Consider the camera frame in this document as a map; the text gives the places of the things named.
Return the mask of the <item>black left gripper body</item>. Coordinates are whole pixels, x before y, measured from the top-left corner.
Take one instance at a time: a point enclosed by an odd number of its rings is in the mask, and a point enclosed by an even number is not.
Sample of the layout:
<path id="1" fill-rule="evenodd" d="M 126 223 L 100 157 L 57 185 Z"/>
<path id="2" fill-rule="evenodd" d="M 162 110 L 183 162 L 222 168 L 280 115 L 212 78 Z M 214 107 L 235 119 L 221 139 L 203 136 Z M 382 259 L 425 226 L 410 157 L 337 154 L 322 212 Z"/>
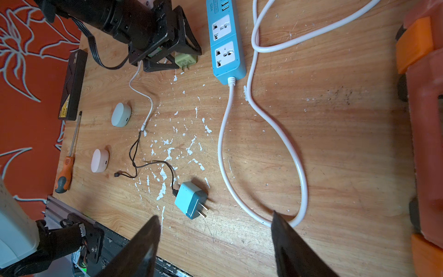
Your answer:
<path id="1" fill-rule="evenodd" d="M 149 12 L 154 26 L 151 33 L 143 37 L 147 45 L 142 48 L 129 46 L 129 63 L 137 65 L 143 60 L 158 62 L 174 52 L 188 54 L 187 27 L 182 7 L 173 9 L 171 1 L 155 1 Z"/>

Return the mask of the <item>mint green earbuds case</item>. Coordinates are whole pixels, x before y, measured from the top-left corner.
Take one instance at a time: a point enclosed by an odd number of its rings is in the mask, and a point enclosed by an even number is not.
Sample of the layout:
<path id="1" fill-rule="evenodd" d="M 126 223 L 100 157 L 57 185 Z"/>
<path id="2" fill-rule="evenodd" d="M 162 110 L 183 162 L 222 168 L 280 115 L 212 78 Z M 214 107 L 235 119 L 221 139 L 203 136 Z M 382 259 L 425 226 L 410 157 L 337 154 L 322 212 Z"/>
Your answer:
<path id="1" fill-rule="evenodd" d="M 111 123 L 115 127 L 125 127 L 131 117 L 132 108 L 124 103 L 118 103 L 115 106 L 113 115 L 111 117 Z"/>

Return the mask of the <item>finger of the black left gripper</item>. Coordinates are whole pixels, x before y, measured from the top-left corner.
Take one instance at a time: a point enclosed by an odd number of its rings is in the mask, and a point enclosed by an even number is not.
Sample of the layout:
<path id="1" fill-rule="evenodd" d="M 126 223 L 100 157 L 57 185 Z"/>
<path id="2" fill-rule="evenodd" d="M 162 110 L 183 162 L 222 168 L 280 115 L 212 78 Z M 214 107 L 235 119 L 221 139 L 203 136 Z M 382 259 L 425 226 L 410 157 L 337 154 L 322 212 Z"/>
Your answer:
<path id="1" fill-rule="evenodd" d="M 177 6 L 173 12 L 177 16 L 177 30 L 172 50 L 182 54 L 202 55 L 202 49 L 191 30 L 182 7 Z"/>
<path id="2" fill-rule="evenodd" d="M 162 63 L 162 62 L 152 62 L 147 59 L 144 59 L 143 71 L 151 73 L 151 72 L 159 72 L 164 70 L 175 70 L 177 68 L 174 57 L 166 57 L 165 61 L 166 63 Z"/>

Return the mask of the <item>pale green wall charger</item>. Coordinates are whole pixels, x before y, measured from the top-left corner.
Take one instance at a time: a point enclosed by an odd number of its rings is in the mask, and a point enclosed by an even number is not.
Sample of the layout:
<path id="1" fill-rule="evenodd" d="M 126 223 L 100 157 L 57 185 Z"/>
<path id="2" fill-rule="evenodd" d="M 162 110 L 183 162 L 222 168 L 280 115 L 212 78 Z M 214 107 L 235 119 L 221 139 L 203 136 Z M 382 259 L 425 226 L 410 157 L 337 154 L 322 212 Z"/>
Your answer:
<path id="1" fill-rule="evenodd" d="M 184 71 L 189 69 L 190 66 L 195 65 L 198 61 L 198 55 L 175 53 L 174 57 L 175 64 Z"/>

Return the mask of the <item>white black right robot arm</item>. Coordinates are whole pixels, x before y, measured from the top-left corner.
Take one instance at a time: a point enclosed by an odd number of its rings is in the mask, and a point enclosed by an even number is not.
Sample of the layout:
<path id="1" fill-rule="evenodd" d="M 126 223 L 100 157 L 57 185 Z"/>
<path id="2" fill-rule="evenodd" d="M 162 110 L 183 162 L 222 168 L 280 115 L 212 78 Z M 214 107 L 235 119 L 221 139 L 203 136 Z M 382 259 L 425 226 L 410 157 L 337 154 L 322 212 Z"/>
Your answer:
<path id="1" fill-rule="evenodd" d="M 161 224 L 153 216 L 99 271 L 100 277 L 151 277 L 154 275 Z M 280 277 L 335 277 L 337 274 L 304 242 L 277 212 L 271 234 Z M 75 223 L 49 230 L 43 220 L 34 221 L 1 185 L 1 276 L 21 277 L 45 271 L 61 257 L 91 246 L 87 232 Z"/>

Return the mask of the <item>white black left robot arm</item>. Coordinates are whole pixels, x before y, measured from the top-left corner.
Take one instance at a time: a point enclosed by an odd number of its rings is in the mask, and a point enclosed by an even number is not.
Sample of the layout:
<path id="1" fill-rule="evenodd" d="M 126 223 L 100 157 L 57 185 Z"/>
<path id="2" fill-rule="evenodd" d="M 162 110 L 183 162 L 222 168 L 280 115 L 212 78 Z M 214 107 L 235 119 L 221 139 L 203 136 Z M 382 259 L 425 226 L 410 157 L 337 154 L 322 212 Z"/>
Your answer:
<path id="1" fill-rule="evenodd" d="M 96 40 L 86 25 L 128 45 L 128 56 L 114 69 L 129 62 L 147 73 L 178 69 L 175 53 L 201 55 L 181 6 L 171 1 L 154 1 L 149 8 L 140 1 L 37 1 L 45 19 L 70 18 L 87 37 L 93 59 L 100 66 Z"/>

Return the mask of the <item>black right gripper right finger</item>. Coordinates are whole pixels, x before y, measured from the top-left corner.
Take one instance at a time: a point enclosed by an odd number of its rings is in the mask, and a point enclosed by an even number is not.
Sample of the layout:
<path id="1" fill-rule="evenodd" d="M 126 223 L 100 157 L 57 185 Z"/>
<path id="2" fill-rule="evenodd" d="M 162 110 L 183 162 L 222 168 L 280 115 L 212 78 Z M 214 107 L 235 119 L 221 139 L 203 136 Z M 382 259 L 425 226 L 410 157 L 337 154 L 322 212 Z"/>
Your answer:
<path id="1" fill-rule="evenodd" d="M 271 225 L 280 277 L 336 277 L 335 273 L 277 212 Z"/>

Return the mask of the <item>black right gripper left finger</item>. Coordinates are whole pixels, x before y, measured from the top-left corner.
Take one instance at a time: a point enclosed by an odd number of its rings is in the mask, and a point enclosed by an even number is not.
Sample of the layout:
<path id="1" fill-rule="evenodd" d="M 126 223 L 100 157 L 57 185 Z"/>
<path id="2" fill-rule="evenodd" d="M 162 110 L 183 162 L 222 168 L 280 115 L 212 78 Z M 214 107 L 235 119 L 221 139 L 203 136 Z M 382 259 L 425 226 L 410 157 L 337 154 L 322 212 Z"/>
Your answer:
<path id="1" fill-rule="evenodd" d="M 120 253 L 98 273 L 99 277 L 152 277 L 160 241 L 159 217 L 154 215 Z"/>

